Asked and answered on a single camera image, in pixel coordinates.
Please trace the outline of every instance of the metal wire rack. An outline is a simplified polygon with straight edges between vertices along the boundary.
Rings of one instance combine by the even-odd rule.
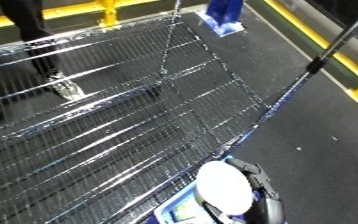
[[[266,110],[180,19],[49,44],[87,96],[45,90],[47,55],[0,48],[0,223],[142,222]]]

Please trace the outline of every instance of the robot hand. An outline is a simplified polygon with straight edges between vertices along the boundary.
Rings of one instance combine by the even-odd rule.
[[[260,165],[228,158],[201,167],[196,198],[217,224],[285,224],[279,195]]]

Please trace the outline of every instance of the shoe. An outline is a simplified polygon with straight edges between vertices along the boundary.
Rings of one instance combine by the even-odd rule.
[[[54,73],[46,78],[46,82],[54,82],[66,78],[62,72]],[[64,80],[49,87],[57,95],[66,100],[79,100],[85,96],[84,91],[71,80]]]

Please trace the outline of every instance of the metal pole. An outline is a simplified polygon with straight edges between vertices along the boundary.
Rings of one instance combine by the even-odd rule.
[[[347,29],[343,30],[333,42],[328,46],[320,56],[316,57],[307,67],[306,71],[288,87],[283,95],[243,134],[241,134],[232,144],[216,155],[218,158],[230,155],[242,143],[251,136],[256,129],[266,120],[272,117],[313,75],[320,71],[321,68],[331,59],[331,57],[343,46],[350,38],[358,32],[358,20]]]

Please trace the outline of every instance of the dark floor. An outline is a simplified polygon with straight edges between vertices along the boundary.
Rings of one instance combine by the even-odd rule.
[[[274,95],[308,60],[245,12],[246,34],[216,38],[186,21],[260,96]],[[262,164],[290,223],[358,223],[358,104],[323,74],[314,77],[235,155]]]
[[[93,96],[62,104],[39,89],[26,95],[26,101],[5,103],[0,223],[129,223],[121,209],[132,208],[135,201],[145,207],[134,207],[131,220],[147,214],[166,199],[151,198],[151,187],[158,189],[165,179],[194,167],[214,147],[245,130],[264,109],[258,100],[272,102],[308,63],[247,10],[247,32],[225,38],[218,38],[195,14],[183,21],[167,63],[169,78],[162,84],[155,82],[160,80],[156,71],[164,32],[169,31],[163,29],[164,21],[106,34],[111,43],[62,53],[69,62],[63,65],[67,74],[111,65],[76,79]],[[233,82],[219,60],[189,35],[187,25],[245,85]],[[86,39],[70,47],[82,44]],[[0,75],[33,72],[28,61],[13,67]],[[32,77],[23,80],[28,81],[19,89],[1,82],[2,94],[37,83]],[[157,98],[147,83],[158,86]],[[358,105],[324,75],[312,79],[235,155],[266,169],[290,223],[358,223]],[[135,164],[142,172],[132,170]],[[187,183],[178,182],[176,190]]]

